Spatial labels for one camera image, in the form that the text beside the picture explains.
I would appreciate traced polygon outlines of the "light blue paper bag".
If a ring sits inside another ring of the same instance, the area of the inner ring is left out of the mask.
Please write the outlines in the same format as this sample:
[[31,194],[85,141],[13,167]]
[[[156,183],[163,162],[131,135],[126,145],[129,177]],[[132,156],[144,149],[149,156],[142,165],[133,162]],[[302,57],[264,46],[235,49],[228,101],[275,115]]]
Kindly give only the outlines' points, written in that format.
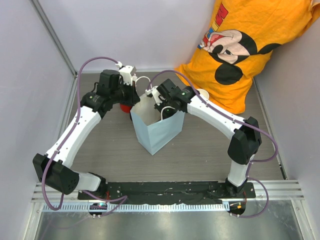
[[182,111],[161,117],[154,105],[155,100],[144,93],[130,111],[137,140],[152,156],[182,131],[185,118]]

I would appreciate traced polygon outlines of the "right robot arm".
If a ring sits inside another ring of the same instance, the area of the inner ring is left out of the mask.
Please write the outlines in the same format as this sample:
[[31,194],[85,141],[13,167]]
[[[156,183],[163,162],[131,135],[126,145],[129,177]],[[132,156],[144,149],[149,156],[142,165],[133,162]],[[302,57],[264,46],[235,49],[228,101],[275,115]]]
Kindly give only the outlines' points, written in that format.
[[245,119],[234,115],[213,104],[193,87],[180,89],[170,79],[147,90],[146,94],[154,98],[155,109],[165,118],[177,111],[188,113],[209,123],[230,140],[227,154],[231,166],[225,190],[233,198],[242,194],[248,180],[249,163],[262,143],[261,134],[257,131],[258,121],[253,117]]

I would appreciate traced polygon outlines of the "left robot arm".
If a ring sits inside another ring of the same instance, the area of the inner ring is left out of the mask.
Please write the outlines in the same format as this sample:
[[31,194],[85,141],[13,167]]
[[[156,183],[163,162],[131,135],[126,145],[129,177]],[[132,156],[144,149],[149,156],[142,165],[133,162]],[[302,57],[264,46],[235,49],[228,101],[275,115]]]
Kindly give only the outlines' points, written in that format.
[[100,200],[107,192],[106,180],[94,173],[71,170],[76,154],[93,128],[115,104],[134,106],[140,101],[133,66],[120,70],[105,69],[94,89],[80,101],[80,110],[58,141],[44,155],[36,154],[32,162],[43,187],[49,186],[64,195],[86,190]]

